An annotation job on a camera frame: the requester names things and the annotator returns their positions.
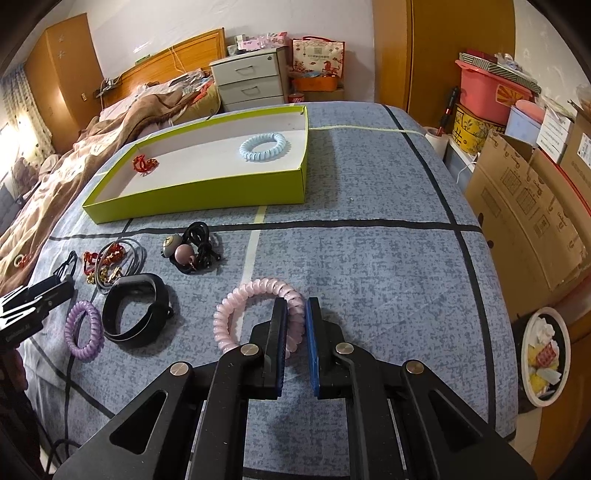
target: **pink plastic basket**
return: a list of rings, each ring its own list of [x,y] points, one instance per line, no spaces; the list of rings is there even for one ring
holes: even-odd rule
[[[456,60],[462,69],[460,103],[476,116],[506,125],[517,100],[530,100],[531,90],[515,82]]]

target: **white wall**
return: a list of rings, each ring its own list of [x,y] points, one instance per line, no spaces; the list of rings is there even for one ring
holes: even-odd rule
[[[87,12],[103,74],[117,76],[135,60],[224,27],[227,37],[287,31],[345,41],[346,92],[374,98],[371,0],[76,0],[69,16]]]
[[[576,100],[579,84],[589,84],[560,34],[527,0],[515,4],[515,59],[538,80],[542,93],[561,105]]]

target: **brown blanket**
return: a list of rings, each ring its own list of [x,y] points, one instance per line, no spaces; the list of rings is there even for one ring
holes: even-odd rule
[[[39,188],[0,238],[0,294],[28,282],[41,247],[57,221],[98,169],[123,145],[136,140],[145,127],[177,115],[198,94],[194,92],[182,97],[179,89],[148,95],[138,99],[114,120],[98,122],[95,117],[90,122],[73,149],[42,178]],[[21,268],[14,266],[14,259],[19,254],[28,255]]]

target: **white drawer cabinet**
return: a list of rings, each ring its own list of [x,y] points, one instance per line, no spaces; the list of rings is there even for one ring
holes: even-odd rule
[[[226,111],[287,103],[287,48],[265,48],[210,63]]]

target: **drawer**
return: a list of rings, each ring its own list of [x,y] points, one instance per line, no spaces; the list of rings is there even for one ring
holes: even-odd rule
[[[279,76],[229,83],[218,90],[224,104],[283,95]]]
[[[283,95],[280,97],[258,98],[257,100],[247,100],[246,102],[230,103],[224,105],[226,112],[236,112],[237,110],[246,110],[247,108],[257,108],[260,106],[283,105],[285,100]]]
[[[277,54],[257,55],[212,66],[217,86],[279,75]]]

